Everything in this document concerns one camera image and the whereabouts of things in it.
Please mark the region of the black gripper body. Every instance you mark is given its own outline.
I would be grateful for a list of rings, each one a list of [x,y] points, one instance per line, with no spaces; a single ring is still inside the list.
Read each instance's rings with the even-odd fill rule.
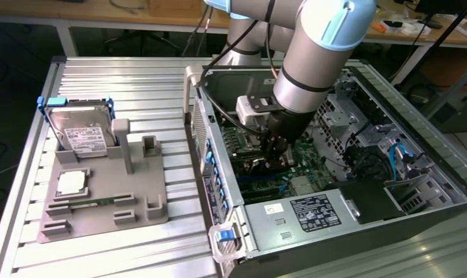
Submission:
[[[315,113],[315,111],[303,114],[292,111],[272,111],[267,119],[268,137],[280,137],[289,144],[295,143],[305,132]]]

